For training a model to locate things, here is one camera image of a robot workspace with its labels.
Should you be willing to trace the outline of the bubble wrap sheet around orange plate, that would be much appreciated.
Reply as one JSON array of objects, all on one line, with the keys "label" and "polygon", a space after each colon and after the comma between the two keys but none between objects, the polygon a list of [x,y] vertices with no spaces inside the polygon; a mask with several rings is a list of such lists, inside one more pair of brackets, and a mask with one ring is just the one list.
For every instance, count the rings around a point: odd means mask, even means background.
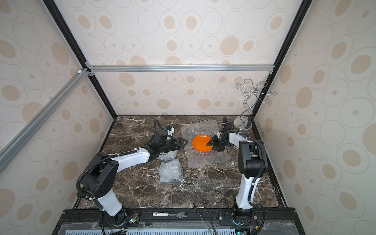
[{"label": "bubble wrap sheet around orange plate", "polygon": [[185,151],[189,168],[203,168],[207,165],[216,165],[230,160],[226,151],[217,152],[213,145],[208,145],[212,137],[219,132],[216,120],[187,124],[180,130],[182,138],[188,141]]}]

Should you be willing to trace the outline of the orange dinner plate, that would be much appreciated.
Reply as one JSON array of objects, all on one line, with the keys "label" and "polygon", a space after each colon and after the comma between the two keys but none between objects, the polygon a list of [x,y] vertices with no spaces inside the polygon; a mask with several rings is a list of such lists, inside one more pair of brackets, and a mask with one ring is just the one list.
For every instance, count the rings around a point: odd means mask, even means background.
[{"label": "orange dinner plate", "polygon": [[206,153],[212,150],[211,146],[207,146],[207,143],[211,140],[210,136],[207,135],[198,135],[194,137],[192,141],[193,148],[201,153]]}]

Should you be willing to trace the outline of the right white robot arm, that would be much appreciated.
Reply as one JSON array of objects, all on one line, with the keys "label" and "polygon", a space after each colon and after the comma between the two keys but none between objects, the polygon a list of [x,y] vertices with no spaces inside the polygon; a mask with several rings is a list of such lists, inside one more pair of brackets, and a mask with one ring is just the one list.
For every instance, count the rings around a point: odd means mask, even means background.
[{"label": "right white robot arm", "polygon": [[223,152],[228,146],[238,149],[238,168],[242,178],[233,206],[233,218],[251,216],[253,208],[262,208],[254,204],[254,196],[259,181],[267,171],[264,143],[236,131],[234,125],[224,117],[221,131],[211,137],[207,146],[216,152]]}]

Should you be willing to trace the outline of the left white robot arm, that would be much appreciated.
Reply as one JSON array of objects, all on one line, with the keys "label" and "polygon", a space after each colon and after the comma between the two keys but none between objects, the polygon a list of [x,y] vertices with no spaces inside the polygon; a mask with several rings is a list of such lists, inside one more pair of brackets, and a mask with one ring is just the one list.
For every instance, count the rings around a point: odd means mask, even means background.
[{"label": "left white robot arm", "polygon": [[153,161],[161,153],[184,149],[188,141],[173,137],[174,131],[171,126],[162,127],[156,119],[151,139],[140,147],[115,154],[98,152],[77,179],[77,197],[94,201],[114,226],[122,226],[126,212],[113,191],[116,175],[124,169]]}]

